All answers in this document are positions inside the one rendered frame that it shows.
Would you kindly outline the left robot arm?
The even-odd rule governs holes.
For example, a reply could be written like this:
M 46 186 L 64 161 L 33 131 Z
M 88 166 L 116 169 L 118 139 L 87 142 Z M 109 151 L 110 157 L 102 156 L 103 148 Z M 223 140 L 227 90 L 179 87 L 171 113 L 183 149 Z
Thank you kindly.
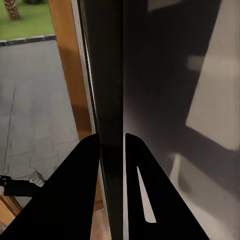
M 46 181 L 37 170 L 29 180 L 13 180 L 10 176 L 0 176 L 0 196 L 32 197 Z

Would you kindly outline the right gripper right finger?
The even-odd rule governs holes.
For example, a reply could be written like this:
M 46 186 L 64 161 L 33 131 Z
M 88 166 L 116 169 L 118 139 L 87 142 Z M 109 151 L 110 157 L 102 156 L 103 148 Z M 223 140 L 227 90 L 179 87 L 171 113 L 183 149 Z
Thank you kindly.
M 125 135 L 129 240 L 210 240 L 145 142 Z M 145 220 L 139 168 L 156 223 Z

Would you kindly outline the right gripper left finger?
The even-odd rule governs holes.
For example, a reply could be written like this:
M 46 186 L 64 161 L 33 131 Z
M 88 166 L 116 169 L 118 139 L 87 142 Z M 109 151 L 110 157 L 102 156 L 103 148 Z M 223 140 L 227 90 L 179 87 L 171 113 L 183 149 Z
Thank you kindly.
M 0 240 L 90 240 L 101 146 L 83 138 Z

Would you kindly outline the poster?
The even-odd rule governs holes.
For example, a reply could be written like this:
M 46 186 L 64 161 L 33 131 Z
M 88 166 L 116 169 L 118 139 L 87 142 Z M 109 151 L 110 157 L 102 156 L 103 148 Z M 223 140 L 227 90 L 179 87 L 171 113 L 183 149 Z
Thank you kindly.
M 77 0 L 111 240 L 123 240 L 123 0 Z

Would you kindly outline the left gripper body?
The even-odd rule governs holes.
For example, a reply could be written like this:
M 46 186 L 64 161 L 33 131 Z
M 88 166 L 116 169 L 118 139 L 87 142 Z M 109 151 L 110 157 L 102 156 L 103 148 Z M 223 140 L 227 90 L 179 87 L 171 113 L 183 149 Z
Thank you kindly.
M 32 197 L 38 192 L 40 186 L 35 183 L 29 182 L 29 180 L 20 180 L 17 197 Z

